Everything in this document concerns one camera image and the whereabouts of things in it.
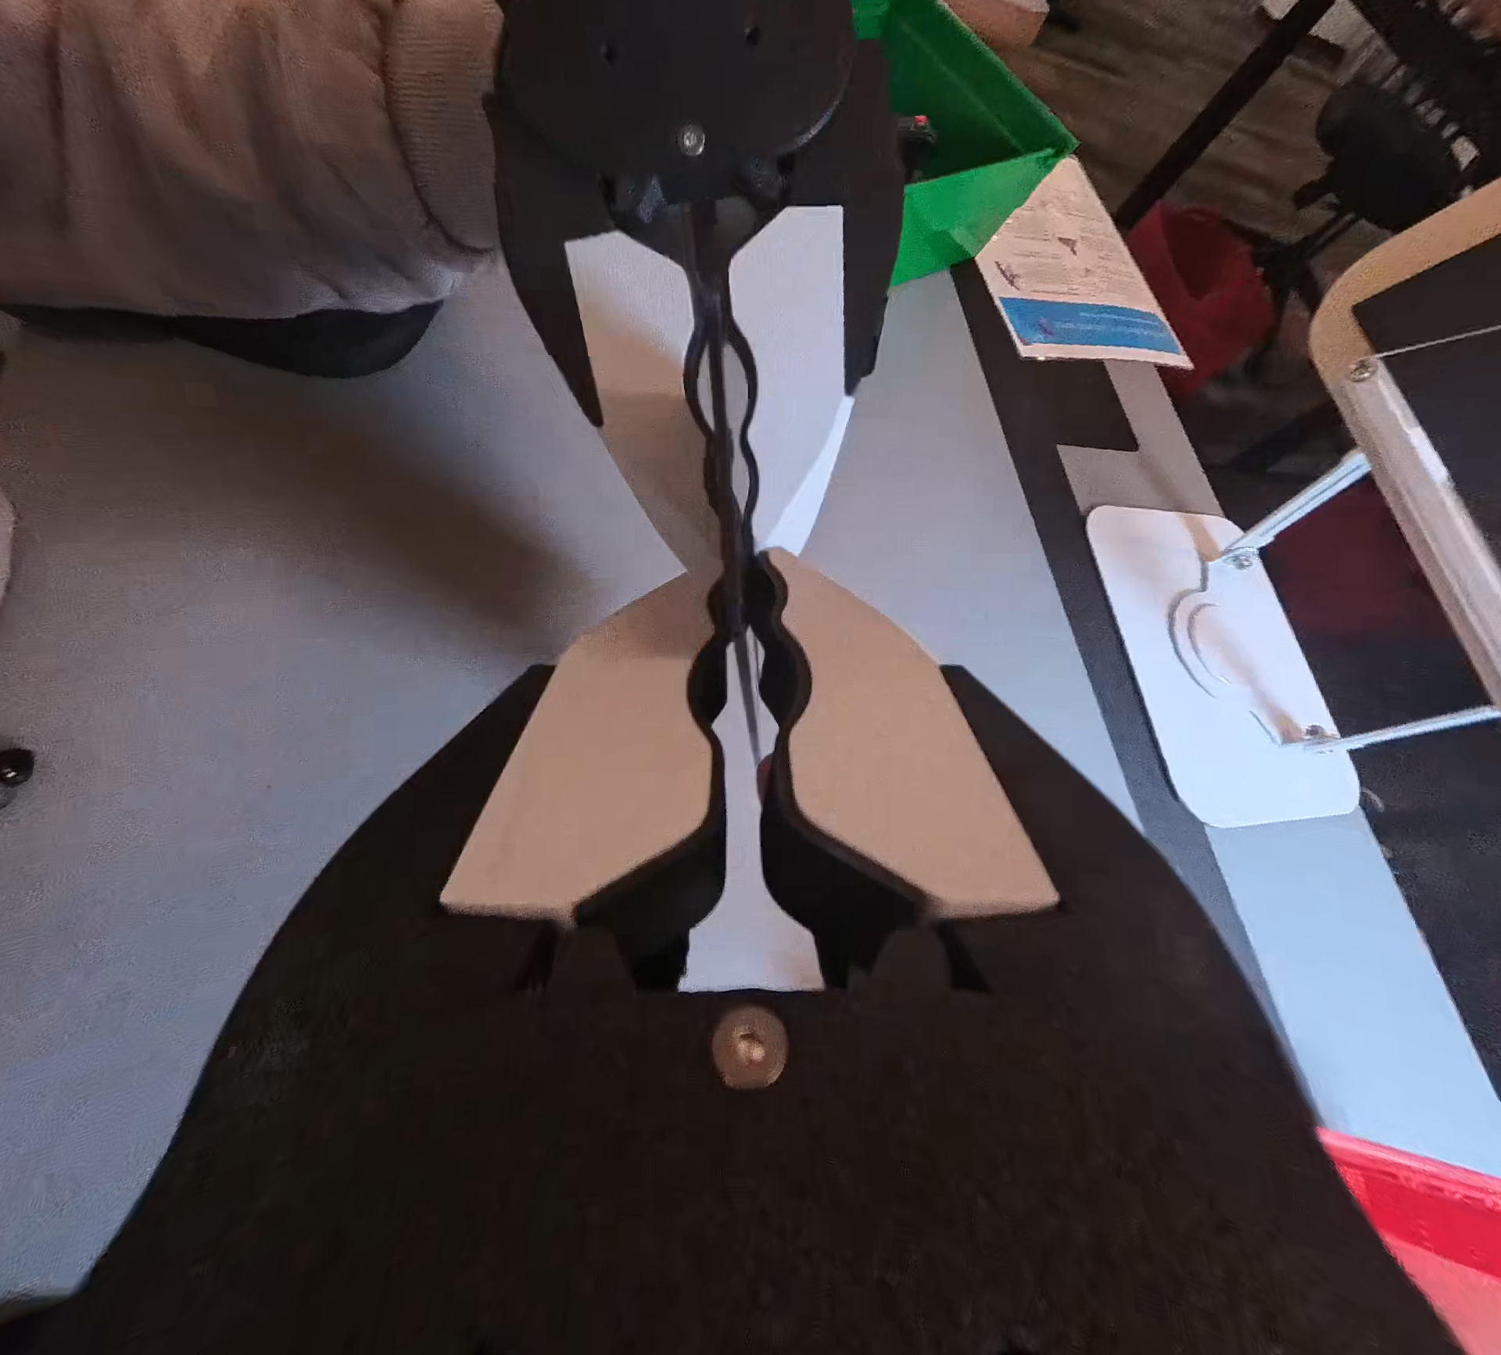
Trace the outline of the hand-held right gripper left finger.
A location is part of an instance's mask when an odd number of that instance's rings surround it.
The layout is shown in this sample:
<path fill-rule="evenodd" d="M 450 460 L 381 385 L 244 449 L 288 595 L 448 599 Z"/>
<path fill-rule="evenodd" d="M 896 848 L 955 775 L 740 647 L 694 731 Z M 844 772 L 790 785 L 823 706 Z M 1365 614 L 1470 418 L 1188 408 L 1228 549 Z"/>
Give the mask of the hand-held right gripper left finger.
<path fill-rule="evenodd" d="M 682 574 L 561 654 L 440 891 L 450 914 L 578 927 L 701 829 L 715 752 L 688 676 L 713 583 Z"/>

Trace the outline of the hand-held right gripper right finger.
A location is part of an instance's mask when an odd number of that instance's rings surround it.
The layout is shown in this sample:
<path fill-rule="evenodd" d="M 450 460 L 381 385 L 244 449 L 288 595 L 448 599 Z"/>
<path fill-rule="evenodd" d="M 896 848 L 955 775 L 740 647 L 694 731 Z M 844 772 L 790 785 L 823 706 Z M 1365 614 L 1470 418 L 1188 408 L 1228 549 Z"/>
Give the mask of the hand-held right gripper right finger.
<path fill-rule="evenodd" d="M 1036 916 L 1061 897 L 938 662 L 792 553 L 763 556 L 794 651 L 792 810 L 921 920 Z"/>

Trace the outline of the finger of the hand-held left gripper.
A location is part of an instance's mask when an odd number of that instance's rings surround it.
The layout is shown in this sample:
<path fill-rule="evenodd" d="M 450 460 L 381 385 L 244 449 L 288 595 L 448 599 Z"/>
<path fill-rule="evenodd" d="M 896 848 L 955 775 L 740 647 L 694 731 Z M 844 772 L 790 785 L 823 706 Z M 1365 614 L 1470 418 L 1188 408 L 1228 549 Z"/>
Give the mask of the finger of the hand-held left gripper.
<path fill-rule="evenodd" d="M 757 551 L 801 551 L 813 535 L 878 355 L 903 205 L 888 59 L 857 49 L 848 93 L 792 160 L 792 199 L 730 264 L 759 381 L 748 431 Z"/>
<path fill-rule="evenodd" d="M 569 160 L 515 107 L 488 107 L 500 251 L 565 387 L 682 568 L 728 608 L 728 495 L 703 380 L 713 324 L 682 183 Z"/>

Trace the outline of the shiny metal plate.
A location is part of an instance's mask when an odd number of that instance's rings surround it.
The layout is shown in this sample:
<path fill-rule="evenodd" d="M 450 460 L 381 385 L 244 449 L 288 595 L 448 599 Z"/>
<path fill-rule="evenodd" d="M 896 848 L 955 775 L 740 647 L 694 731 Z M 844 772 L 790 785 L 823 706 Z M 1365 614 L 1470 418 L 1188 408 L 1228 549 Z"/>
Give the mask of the shiny metal plate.
<path fill-rule="evenodd" d="M 734 652 L 751 758 L 759 764 L 763 741 L 748 616 L 761 495 L 759 460 L 750 439 L 759 408 L 759 370 L 732 308 L 732 257 L 719 235 L 717 205 L 690 203 L 684 212 L 684 272 L 694 324 L 684 355 L 684 399 L 703 435 L 703 489 L 717 524 L 717 626 Z"/>

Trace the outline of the green plastic bin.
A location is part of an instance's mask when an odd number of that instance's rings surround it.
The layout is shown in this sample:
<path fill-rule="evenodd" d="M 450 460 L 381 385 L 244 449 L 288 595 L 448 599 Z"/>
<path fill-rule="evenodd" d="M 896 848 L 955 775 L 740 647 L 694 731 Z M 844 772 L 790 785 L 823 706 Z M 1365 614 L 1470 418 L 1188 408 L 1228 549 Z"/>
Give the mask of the green plastic bin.
<path fill-rule="evenodd" d="M 982 253 L 1078 141 L 944 0 L 851 7 L 857 39 L 886 57 L 894 112 L 934 134 L 905 189 L 898 289 Z"/>

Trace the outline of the person's left forearm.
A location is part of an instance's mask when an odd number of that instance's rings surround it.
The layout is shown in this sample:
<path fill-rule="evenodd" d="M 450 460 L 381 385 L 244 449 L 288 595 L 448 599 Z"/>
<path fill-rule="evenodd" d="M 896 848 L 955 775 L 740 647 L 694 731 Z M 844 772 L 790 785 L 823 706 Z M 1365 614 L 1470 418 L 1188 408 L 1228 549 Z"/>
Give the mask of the person's left forearm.
<path fill-rule="evenodd" d="M 2 0 L 4 308 L 442 303 L 498 255 L 496 0 Z"/>

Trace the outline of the white blue leaflet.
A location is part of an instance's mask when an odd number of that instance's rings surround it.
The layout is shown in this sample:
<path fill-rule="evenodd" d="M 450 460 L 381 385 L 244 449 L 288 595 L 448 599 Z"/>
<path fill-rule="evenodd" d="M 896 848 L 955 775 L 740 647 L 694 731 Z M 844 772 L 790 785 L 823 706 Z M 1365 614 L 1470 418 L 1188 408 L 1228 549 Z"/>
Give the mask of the white blue leaflet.
<path fill-rule="evenodd" d="M 1051 168 L 974 262 L 1024 360 L 1192 370 L 1076 159 Z"/>

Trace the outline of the white metal board stand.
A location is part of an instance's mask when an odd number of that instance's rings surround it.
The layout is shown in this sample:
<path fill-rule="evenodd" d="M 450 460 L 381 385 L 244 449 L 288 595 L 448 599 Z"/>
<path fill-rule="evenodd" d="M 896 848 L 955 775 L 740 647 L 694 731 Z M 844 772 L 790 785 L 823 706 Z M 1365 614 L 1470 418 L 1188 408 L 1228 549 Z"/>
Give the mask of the white metal board stand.
<path fill-rule="evenodd" d="M 1257 528 L 1099 506 L 1086 539 L 1182 806 L 1211 829 L 1351 816 L 1353 752 L 1495 725 L 1497 706 L 1341 735 L 1261 562 L 1263 551 L 1363 483 L 1349 453 Z"/>

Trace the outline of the red bag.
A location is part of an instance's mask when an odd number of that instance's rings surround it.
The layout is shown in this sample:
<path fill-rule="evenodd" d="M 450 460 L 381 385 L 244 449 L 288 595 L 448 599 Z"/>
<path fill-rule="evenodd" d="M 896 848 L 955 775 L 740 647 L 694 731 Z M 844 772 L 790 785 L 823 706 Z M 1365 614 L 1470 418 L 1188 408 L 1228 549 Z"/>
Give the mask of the red bag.
<path fill-rule="evenodd" d="M 1272 328 L 1272 299 L 1251 245 L 1207 207 L 1159 203 L 1128 233 L 1128 249 L 1190 370 L 1161 370 L 1176 406 L 1224 376 Z"/>

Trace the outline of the wooden edged office desk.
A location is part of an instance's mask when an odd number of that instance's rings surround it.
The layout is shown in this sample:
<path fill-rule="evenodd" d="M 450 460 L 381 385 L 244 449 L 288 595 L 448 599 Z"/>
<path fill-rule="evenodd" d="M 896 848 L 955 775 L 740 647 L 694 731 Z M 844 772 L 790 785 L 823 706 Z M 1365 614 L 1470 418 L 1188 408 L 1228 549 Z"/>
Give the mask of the wooden edged office desk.
<path fill-rule="evenodd" d="M 1132 232 L 1249 107 L 1338 0 L 1295 0 L 1115 210 Z M 1497 178 L 1499 0 L 1347 0 L 1445 124 L 1476 147 L 1476 183 Z"/>

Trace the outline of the black office chair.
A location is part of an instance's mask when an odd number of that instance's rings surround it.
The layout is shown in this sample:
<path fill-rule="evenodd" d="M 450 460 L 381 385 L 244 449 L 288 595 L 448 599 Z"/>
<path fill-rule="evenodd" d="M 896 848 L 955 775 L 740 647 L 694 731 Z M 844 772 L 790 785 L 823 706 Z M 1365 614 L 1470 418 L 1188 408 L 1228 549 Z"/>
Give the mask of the black office chair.
<path fill-rule="evenodd" d="M 1315 139 L 1324 172 L 1292 199 L 1297 208 L 1332 207 L 1330 220 L 1299 243 L 1313 257 L 1361 224 L 1401 235 L 1497 178 L 1495 153 L 1474 145 L 1463 160 L 1453 124 L 1368 82 L 1328 97 Z"/>

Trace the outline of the black board with wooden rim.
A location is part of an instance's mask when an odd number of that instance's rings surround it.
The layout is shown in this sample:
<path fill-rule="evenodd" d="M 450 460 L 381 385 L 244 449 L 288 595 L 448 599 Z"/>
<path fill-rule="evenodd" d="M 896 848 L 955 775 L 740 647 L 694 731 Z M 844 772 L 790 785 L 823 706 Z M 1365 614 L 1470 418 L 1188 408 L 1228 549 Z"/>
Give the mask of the black board with wooden rim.
<path fill-rule="evenodd" d="M 1497 230 L 1489 183 L 1368 253 L 1311 324 L 1313 366 L 1491 704 Z"/>

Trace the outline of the red plastic bin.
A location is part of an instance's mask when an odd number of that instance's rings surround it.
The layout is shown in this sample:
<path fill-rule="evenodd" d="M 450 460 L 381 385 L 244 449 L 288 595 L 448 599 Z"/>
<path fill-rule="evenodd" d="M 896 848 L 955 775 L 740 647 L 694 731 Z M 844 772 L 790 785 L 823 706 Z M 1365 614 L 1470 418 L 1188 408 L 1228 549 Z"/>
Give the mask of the red plastic bin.
<path fill-rule="evenodd" d="M 1318 1131 L 1347 1191 L 1464 1352 L 1499 1352 L 1499 1179 Z"/>

